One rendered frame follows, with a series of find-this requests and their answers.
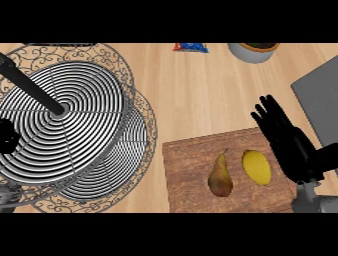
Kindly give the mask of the brown-green pear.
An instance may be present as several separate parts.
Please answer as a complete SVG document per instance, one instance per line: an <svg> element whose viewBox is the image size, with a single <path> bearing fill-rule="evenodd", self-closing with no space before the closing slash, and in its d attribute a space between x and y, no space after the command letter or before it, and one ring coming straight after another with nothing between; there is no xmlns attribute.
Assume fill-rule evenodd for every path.
<svg viewBox="0 0 338 256"><path fill-rule="evenodd" d="M227 170L225 153L216 157L214 168L208 177L208 186L216 197L227 197L233 190L233 181Z"/></svg>

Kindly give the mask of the yellow lemon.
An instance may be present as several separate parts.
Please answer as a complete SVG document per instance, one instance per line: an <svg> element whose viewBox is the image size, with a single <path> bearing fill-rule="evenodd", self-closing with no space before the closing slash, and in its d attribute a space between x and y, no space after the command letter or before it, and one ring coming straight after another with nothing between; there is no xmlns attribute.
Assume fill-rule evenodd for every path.
<svg viewBox="0 0 338 256"><path fill-rule="evenodd" d="M271 182L271 167L264 154L256 150L246 150L242 157L243 170L258 185L268 185Z"/></svg>

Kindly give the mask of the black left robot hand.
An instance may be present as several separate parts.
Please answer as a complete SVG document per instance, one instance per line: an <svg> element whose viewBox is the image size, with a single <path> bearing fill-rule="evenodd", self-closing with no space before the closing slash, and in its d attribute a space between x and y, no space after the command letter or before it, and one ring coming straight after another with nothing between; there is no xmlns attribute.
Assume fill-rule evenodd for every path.
<svg viewBox="0 0 338 256"><path fill-rule="evenodd" d="M13 123L8 119L0 119L0 153L11 154L16 150L20 135L14 131Z"/></svg>

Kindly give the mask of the red and blue snack bag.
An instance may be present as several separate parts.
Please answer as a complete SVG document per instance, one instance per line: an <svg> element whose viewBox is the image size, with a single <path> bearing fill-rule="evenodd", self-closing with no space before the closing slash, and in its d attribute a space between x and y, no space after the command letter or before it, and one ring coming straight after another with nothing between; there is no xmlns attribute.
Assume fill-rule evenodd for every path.
<svg viewBox="0 0 338 256"><path fill-rule="evenodd" d="M172 48L174 51L208 53L209 50L202 43L177 43Z"/></svg>

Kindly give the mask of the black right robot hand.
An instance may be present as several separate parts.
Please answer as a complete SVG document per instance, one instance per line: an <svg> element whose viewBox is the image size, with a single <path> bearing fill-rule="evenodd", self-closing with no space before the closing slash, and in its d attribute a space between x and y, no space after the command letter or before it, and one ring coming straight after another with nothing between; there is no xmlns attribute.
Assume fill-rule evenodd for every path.
<svg viewBox="0 0 338 256"><path fill-rule="evenodd" d="M317 149L304 131L292 124L271 95L259 97L250 116L270 143L281 171L295 183L324 179L338 169L338 142Z"/></svg>

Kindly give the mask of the brown wooden cutting board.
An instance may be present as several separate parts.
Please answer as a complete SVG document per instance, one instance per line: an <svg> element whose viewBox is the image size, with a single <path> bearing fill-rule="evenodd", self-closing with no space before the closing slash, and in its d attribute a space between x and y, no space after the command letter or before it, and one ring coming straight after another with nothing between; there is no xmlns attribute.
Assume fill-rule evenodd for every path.
<svg viewBox="0 0 338 256"><path fill-rule="evenodd" d="M258 185L242 167L246 150L261 152L271 167L271 182ZM216 197L208 187L208 176L218 155L225 153L233 181L231 194ZM295 184L286 178L268 141L258 128L219 133L162 144L171 212L274 213L289 212L296 196Z"/></svg>

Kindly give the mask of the grey box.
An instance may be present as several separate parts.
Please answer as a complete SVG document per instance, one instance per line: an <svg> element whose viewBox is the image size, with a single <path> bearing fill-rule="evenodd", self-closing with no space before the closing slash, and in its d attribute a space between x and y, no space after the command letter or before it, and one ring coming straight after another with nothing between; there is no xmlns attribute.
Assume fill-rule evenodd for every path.
<svg viewBox="0 0 338 256"><path fill-rule="evenodd" d="M290 85L321 146L338 142L338 55Z"/></svg>

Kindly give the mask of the white pot with brown rim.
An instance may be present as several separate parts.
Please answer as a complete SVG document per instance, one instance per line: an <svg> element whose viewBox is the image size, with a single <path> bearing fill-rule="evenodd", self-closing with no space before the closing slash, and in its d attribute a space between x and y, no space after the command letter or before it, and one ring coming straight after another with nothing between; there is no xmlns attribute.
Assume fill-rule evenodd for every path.
<svg viewBox="0 0 338 256"><path fill-rule="evenodd" d="M228 43L228 50L234 57L246 63L258 64L265 62L279 47L279 43L274 43L270 48L256 48L246 43Z"/></svg>

